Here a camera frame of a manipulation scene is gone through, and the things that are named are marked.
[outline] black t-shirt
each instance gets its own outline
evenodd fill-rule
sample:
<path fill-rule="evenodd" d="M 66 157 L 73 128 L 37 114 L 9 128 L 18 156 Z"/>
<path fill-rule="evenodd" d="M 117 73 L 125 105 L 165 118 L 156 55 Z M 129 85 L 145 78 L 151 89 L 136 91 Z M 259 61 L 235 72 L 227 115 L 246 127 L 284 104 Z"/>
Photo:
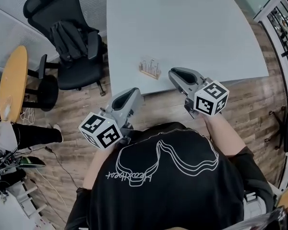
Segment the black t-shirt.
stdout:
<path fill-rule="evenodd" d="M 246 156 L 245 164 L 255 167 L 254 179 L 267 184 L 248 148 L 243 160 Z M 114 150 L 93 189 L 78 189 L 66 229 L 226 228 L 243 220 L 248 184 L 235 163 L 191 129 L 159 133 Z M 259 190 L 264 200 L 270 193 L 266 190 Z"/>

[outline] person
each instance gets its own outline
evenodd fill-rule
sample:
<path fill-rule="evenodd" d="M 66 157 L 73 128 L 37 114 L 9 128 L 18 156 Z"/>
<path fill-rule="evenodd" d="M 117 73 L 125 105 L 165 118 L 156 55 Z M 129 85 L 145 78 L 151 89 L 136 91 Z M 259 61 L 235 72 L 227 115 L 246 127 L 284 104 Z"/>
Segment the person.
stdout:
<path fill-rule="evenodd" d="M 54 125 L 53 128 L 44 128 L 0 122 L 0 153 L 52 142 L 63 142 L 58 125 Z"/>
<path fill-rule="evenodd" d="M 243 220 L 245 191 L 271 211 L 272 190 L 252 152 L 221 114 L 203 118 L 213 142 L 169 123 L 98 150 L 65 229 L 224 229 Z"/>

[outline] wooden floor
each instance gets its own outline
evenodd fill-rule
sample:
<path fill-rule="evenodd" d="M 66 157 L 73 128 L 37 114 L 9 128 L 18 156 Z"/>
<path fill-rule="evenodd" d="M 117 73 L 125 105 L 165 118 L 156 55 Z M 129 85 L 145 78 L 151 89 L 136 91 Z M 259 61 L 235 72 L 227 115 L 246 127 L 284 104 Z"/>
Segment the wooden floor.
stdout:
<path fill-rule="evenodd" d="M 267 35 L 259 24 L 250 22 L 250 25 L 261 46 L 269 77 L 225 83 L 230 90 L 230 95 L 223 115 L 253 151 L 255 161 L 267 180 L 277 185 L 285 155 L 282 150 L 274 149 L 277 141 L 264 143 L 264 139 L 276 132 L 278 128 L 276 120 L 268 113 L 270 110 L 280 112 L 281 106 L 287 103 L 286 95 L 276 55 Z M 36 110 L 35 125 L 44 127 L 46 123 L 60 125 L 64 142 L 49 145 L 49 147 L 57 154 L 63 167 L 73 176 L 77 186 L 81 186 L 85 172 L 96 151 L 80 134 L 78 125 L 89 112 L 98 111 L 99 107 L 104 107 L 110 98 L 111 89 L 107 66 L 105 66 L 105 72 L 107 76 L 102 83 L 107 91 L 106 96 L 101 97 L 98 88 L 93 85 L 81 91 L 60 91 L 58 102 L 53 110 L 47 113 Z M 193 120 L 184 109 L 183 103 L 184 96 L 177 91 L 147 95 L 144 97 L 144 105 L 140 113 L 133 117 L 132 123 L 136 129 L 143 130 L 157 124 L 178 121 L 208 135 L 203 119 Z M 57 163 L 54 154 L 42 149 L 33 152 L 33 155 L 47 164 L 46 168 L 39 169 L 39 171 L 61 194 L 66 206 L 56 191 L 36 170 L 27 170 L 27 187 L 34 186 L 30 178 L 36 181 L 56 211 L 48 206 L 42 211 L 43 215 L 57 229 L 63 229 L 75 201 L 76 188 L 69 175 Z M 37 205 L 45 202 L 45 198 L 39 191 L 32 196 Z"/>

